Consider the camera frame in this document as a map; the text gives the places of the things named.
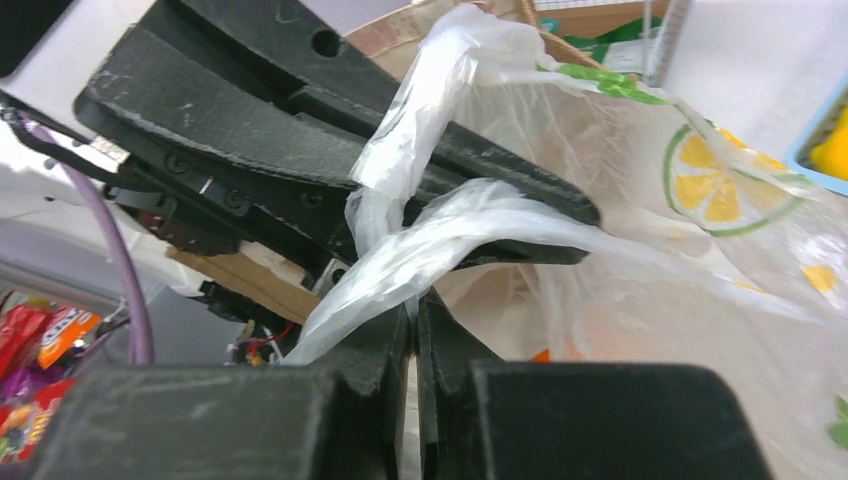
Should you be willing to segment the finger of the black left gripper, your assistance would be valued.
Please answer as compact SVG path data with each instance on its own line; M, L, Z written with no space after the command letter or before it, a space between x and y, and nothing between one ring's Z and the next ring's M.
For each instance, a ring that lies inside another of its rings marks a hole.
M324 26L135 26L75 110L214 227L299 265L352 264L348 174L398 87Z
M343 222L349 173L399 84L298 1L159 1L132 119L297 226Z

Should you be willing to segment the clear plastic lemon-print bag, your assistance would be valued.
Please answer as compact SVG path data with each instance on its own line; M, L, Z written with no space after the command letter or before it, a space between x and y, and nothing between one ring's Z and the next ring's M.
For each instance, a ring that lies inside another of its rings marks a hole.
M492 174L402 227L456 120L574 182L600 226ZM410 304L487 241L575 247L530 298L552 355L703 365L739 395L780 479L843 479L847 203L627 76L559 63L531 25L471 4L442 16L350 173L360 259L308 317L290 364Z

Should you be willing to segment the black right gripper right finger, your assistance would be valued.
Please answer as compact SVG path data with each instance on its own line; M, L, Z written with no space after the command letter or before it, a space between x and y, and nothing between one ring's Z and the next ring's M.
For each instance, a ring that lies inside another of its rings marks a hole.
M769 479L730 387L671 363L516 362L421 300L427 479Z

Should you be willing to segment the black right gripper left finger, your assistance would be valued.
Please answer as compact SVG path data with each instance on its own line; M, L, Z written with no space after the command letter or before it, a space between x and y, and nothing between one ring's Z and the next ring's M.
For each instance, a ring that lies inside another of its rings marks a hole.
M306 366L82 376L30 479L394 479L409 323L395 307Z

